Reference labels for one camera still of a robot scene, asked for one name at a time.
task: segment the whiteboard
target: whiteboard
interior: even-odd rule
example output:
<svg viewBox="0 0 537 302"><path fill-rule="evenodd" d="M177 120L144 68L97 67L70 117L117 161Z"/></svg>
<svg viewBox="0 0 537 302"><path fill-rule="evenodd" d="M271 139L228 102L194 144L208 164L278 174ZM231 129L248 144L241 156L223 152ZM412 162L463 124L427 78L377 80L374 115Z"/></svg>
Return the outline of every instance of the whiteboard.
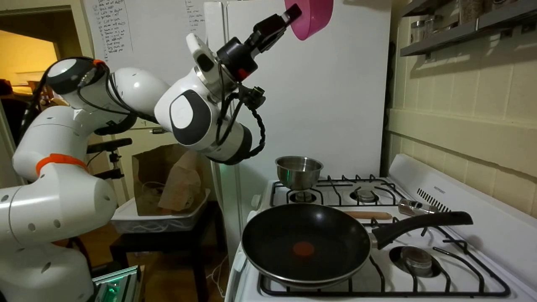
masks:
<svg viewBox="0 0 537 302"><path fill-rule="evenodd" d="M186 35L204 40L203 0L83 0L94 53L172 83L193 67Z"/></svg>

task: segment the stovetop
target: stovetop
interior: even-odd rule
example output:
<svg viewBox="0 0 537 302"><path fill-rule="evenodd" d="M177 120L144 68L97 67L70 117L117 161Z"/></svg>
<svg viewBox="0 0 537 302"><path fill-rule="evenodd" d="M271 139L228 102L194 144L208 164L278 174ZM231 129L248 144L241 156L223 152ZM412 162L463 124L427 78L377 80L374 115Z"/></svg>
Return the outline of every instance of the stovetop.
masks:
<svg viewBox="0 0 537 302"><path fill-rule="evenodd" d="M236 291L226 300L323 300L328 297L342 300L359 297L369 297L367 300L406 300L409 297L535 300L537 290L532 283L537 276L533 270L537 221L411 157L397 156L387 177L327 176L318 179L305 196L298 192L298 201L295 194L281 182L270 181L256 213L293 203L334 206L342 211L386 213L389 218L359 219L370 231L379 224L407 218L407 213L399 211L397 203L412 199L436 206L438 211L468 211L473 224L429 226L404 233L382 250L372 250L369 260L350 278L322 288L281 285L261 275L248 261L236 265L238 256L235 256L233 266L241 266L240 281ZM422 258L422 253L416 253L414 248L431 255L424 258L426 263L433 263L433 271L426 270L422 275L422 263L414 261ZM401 250L406 256L409 255L409 260L402 263Z"/></svg>

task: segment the shelf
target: shelf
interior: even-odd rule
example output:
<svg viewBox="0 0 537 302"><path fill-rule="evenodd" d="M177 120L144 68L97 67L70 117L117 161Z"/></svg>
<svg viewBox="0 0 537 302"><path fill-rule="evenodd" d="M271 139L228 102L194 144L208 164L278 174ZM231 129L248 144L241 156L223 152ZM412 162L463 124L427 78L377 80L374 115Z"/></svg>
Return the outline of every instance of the shelf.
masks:
<svg viewBox="0 0 537 302"><path fill-rule="evenodd" d="M426 3L431 5L438 0L414 0L407 5L407 10L411 11L421 11L419 8ZM513 26L520 23L525 16L537 13L537 0L518 0L515 3L508 3L501 8L496 8L493 11L483 13L476 21L461 23L454 28L438 31L433 36L411 43L404 48L401 48L401 55L421 55L429 53L438 48L444 48L448 45L454 45L464 40L471 40L481 35L490 35L495 30L505 30L505 26Z"/></svg>
<svg viewBox="0 0 537 302"><path fill-rule="evenodd" d="M449 3L448 0L412 0L402 10L404 16L411 15L427 15L433 13L436 8Z"/></svg>

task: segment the stove burner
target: stove burner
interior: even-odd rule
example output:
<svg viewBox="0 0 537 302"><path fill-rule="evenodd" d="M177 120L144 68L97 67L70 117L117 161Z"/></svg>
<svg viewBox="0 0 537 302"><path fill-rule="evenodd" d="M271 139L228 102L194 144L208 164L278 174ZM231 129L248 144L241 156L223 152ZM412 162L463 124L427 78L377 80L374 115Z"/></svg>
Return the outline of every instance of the stove burner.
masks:
<svg viewBox="0 0 537 302"><path fill-rule="evenodd" d="M441 273L441 266L431 253L414 246L396 246L389 250L391 261L402 271L414 273L417 276L436 276Z"/></svg>
<svg viewBox="0 0 537 302"><path fill-rule="evenodd" d="M292 191L288 199L293 203L312 203L317 199L317 196L310 191Z"/></svg>
<svg viewBox="0 0 537 302"><path fill-rule="evenodd" d="M370 189L359 189L359 187L350 192L350 198L362 203L379 201L379 196L375 196Z"/></svg>

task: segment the pink object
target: pink object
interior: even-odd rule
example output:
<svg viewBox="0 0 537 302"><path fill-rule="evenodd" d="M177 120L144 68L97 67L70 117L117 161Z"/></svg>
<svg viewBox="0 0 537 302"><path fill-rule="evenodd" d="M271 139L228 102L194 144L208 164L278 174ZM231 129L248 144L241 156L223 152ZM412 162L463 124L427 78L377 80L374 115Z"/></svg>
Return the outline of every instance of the pink object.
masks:
<svg viewBox="0 0 537 302"><path fill-rule="evenodd" d="M285 0L285 8L293 3L302 11L290 25L298 40L305 40L323 28L332 16L334 0Z"/></svg>

